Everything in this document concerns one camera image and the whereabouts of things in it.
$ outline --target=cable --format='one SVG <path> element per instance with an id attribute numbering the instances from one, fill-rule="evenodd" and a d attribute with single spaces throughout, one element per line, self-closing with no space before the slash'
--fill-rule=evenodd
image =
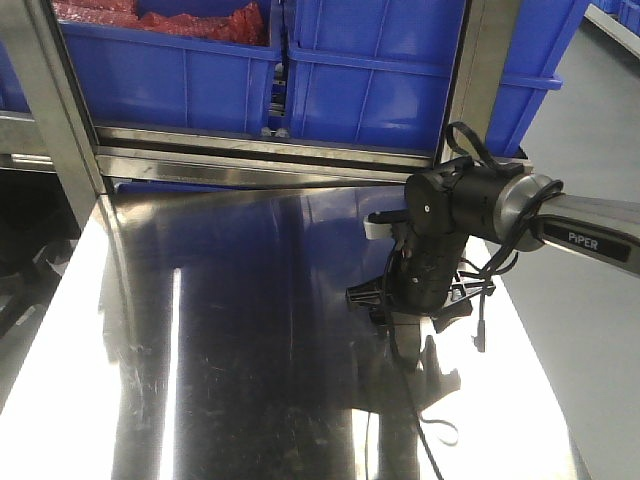
<path id="1" fill-rule="evenodd" d="M 456 441 L 445 442 L 444 440 L 442 440 L 442 438 L 440 439 L 440 441 L 449 447 L 455 447 L 458 444 L 458 440 L 460 439 L 460 431 L 458 430 L 458 427 L 456 427 L 453 423 L 449 422 L 448 420 L 442 420 L 440 418 L 427 419 L 427 418 L 424 418 L 422 414 L 420 414 L 420 421 L 427 425 L 444 425 L 446 427 L 449 427 L 451 430 L 455 432 Z"/>
<path id="2" fill-rule="evenodd" d="M 387 324 L 387 328 L 389 330 L 389 344 L 391 348 L 391 355 L 393 357 L 393 364 L 398 369 L 400 374 L 400 379 L 402 380 L 402 387 L 407 398 L 407 402 L 409 404 L 409 409 L 411 410 L 411 416 L 418 432 L 418 437 L 420 437 L 420 442 L 424 448 L 427 457 L 429 458 L 429 462 L 431 463 L 431 468 L 433 468 L 433 472 L 436 475 L 438 480 L 444 480 L 442 473 L 440 473 L 440 468 L 436 462 L 436 459 L 431 452 L 431 448 L 427 442 L 427 438 L 424 435 L 424 431 L 422 430 L 422 425 L 420 423 L 420 416 L 418 415 L 418 409 L 413 401 L 413 396 L 411 395 L 411 388 L 409 387 L 409 382 L 407 382 L 407 377 L 404 374 L 404 370 L 402 369 L 402 358 L 400 357 L 400 352 L 398 351 L 398 343 L 396 341 L 396 327 L 393 323 L 393 319 L 389 314 L 389 306 L 387 303 L 387 284 L 389 271 L 391 270 L 391 266 L 393 264 L 393 259 L 396 254 L 397 242 L 391 249 L 391 253 L 387 257 L 387 262 L 384 267 L 384 273 L 382 274 L 382 311 L 384 313 L 385 323 Z"/>
<path id="3" fill-rule="evenodd" d="M 364 433 L 364 478 L 369 480 L 369 424 L 371 423 L 371 410 L 367 413 L 367 428 Z"/>
<path id="4" fill-rule="evenodd" d="M 552 198 L 560 193 L 562 190 L 562 182 L 560 180 L 554 180 L 542 187 L 533 197 L 531 197 L 525 203 L 522 211 L 518 214 L 515 222 L 509 229 L 505 237 L 505 241 L 498 251 L 489 259 L 489 261 L 482 267 L 477 273 L 467 272 L 465 276 L 470 278 L 478 278 L 484 281 L 482 291 L 480 292 L 480 307 L 478 315 L 478 330 L 477 336 L 474 338 L 476 348 L 480 352 L 485 351 L 486 343 L 486 323 L 484 319 L 484 307 L 487 297 L 487 291 L 491 282 L 491 277 L 494 275 L 502 275 L 510 271 L 515 267 L 518 261 L 518 254 L 514 259 L 504 268 L 500 268 L 504 262 L 506 262 L 509 255 L 513 253 L 518 242 L 522 236 L 529 229 L 529 221 L 533 218 L 538 211 L 540 204 L 549 198 Z"/>

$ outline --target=blue plastic bin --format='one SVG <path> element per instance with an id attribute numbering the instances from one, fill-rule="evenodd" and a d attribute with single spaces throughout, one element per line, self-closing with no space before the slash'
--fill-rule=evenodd
<path id="1" fill-rule="evenodd" d="M 138 13 L 227 16 L 248 0 L 139 0 Z M 62 22 L 89 111 L 102 121 L 247 132 L 267 125 L 282 13 L 261 0 L 268 47 Z M 0 107 L 28 111 L 4 48 Z"/>
<path id="2" fill-rule="evenodd" d="M 228 192 L 234 190 L 247 190 L 236 187 L 223 187 L 219 185 L 205 185 L 195 183 L 175 183 L 175 182 L 123 182 L 117 185 L 116 193 L 138 194 L 138 193 L 207 193 L 207 192 Z"/>
<path id="3" fill-rule="evenodd" d="M 605 13 L 618 13 L 620 0 L 591 0 L 596 7 Z"/>
<path id="4" fill-rule="evenodd" d="M 464 8 L 463 0 L 286 3 L 295 16 L 287 28 L 301 48 L 435 65 L 453 62 Z M 588 5 L 589 0 L 525 0 L 505 71 L 553 75 Z"/>
<path id="5" fill-rule="evenodd" d="M 407 48 L 397 58 L 385 58 L 392 53 L 382 49 L 387 35 L 399 32 L 388 27 L 399 21 L 389 20 L 389 12 L 397 8 L 394 0 L 374 2 L 375 8 L 356 0 L 286 4 L 285 25 L 290 35 L 287 117 L 292 137 L 406 149 L 436 148 L 462 2 L 398 3 L 402 3 L 405 15 L 415 11 L 416 5 L 433 8 L 427 25 L 433 32 L 414 33 L 435 36 L 428 48 L 421 45 L 421 49 L 411 50 L 412 42 L 403 42 L 405 37 L 398 33 L 397 43 Z M 562 86 L 554 72 L 588 5 L 589 0 L 523 3 L 487 135 L 494 154 L 514 155 L 546 93 Z M 362 35 L 357 38 L 362 41 L 356 41 L 356 11 L 361 16 L 369 15 L 369 20 L 377 19 L 375 41 L 360 27 L 356 30 Z M 439 15 L 450 17 L 448 27 L 453 34 L 443 32 L 442 25 L 431 25 Z M 352 22 L 353 28 L 345 28 L 344 22 Z M 411 30 L 413 19 L 405 25 L 404 34 L 411 37 L 406 30 Z M 302 45 L 305 35 L 307 41 L 313 38 L 312 48 Z"/>
<path id="6" fill-rule="evenodd" d="M 640 35 L 640 1 L 622 0 L 619 21 L 636 35 Z"/>
<path id="7" fill-rule="evenodd" d="M 294 138 L 434 150 L 450 68 L 289 48 L 287 117 Z M 487 143 L 513 155 L 557 77 L 505 75 Z"/>
<path id="8" fill-rule="evenodd" d="M 413 62 L 453 62 L 464 0 L 286 0 L 300 47 Z"/>

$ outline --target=black strap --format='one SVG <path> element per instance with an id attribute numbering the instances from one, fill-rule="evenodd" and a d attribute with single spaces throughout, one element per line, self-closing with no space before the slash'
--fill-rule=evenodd
<path id="1" fill-rule="evenodd" d="M 471 146 L 473 146 L 473 149 L 478 154 L 480 163 L 482 163 L 485 167 L 495 170 L 500 175 L 507 177 L 514 177 L 516 175 L 524 173 L 524 165 L 522 165 L 521 163 L 510 163 L 502 165 L 496 162 L 495 158 L 493 158 L 487 147 L 484 145 L 484 143 L 482 143 L 482 140 L 480 140 L 480 137 L 478 137 L 478 134 L 464 122 L 450 123 L 449 125 L 447 125 L 445 131 L 447 145 L 449 145 L 449 148 L 451 148 L 451 150 L 453 150 L 458 155 L 470 156 L 469 152 L 462 148 L 456 141 L 456 130 L 464 135 L 467 140 L 469 140 L 469 143 L 471 143 Z"/>

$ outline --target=metal frame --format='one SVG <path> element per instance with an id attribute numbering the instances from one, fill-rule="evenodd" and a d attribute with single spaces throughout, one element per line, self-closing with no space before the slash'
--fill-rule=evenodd
<path id="1" fill-rule="evenodd" d="M 436 163 L 453 153 L 444 140 L 449 123 L 463 121 L 486 138 L 521 5 L 522 0 L 467 1 Z"/>
<path id="2" fill-rule="evenodd" d="M 0 2 L 0 38 L 79 225 L 107 187 L 97 137 L 48 0 Z"/>
<path id="3" fill-rule="evenodd" d="M 467 3 L 443 125 L 463 120 L 484 135 L 521 2 Z M 423 152 L 94 126 L 48 0 L 0 2 L 0 39 L 33 112 L 0 112 L 0 169 L 55 168 L 80 225 L 96 197 L 109 192 L 109 177 L 253 187 L 363 185 L 404 182 L 434 162 Z"/>
<path id="4" fill-rule="evenodd" d="M 640 58 L 640 37 L 638 35 L 593 4 L 587 8 L 585 17 L 636 57 Z"/>

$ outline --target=red items in bin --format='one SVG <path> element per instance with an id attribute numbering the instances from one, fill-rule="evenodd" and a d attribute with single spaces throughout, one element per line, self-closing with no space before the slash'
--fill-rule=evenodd
<path id="1" fill-rule="evenodd" d="M 54 0 L 54 3 L 91 8 L 93 10 L 132 13 L 135 15 L 137 2 L 136 0 Z"/>
<path id="2" fill-rule="evenodd" d="M 138 17 L 132 13 L 94 10 L 64 3 L 54 3 L 53 9 L 59 20 L 68 20 L 70 22 L 97 23 L 125 28 L 135 28 L 138 24 Z"/>
<path id="3" fill-rule="evenodd" d="M 266 45 L 267 36 L 258 4 L 254 1 L 229 17 L 194 17 L 187 13 L 165 17 L 134 13 L 136 0 L 55 0 L 60 20 L 136 28 L 171 35 L 208 38 L 247 45 Z"/>

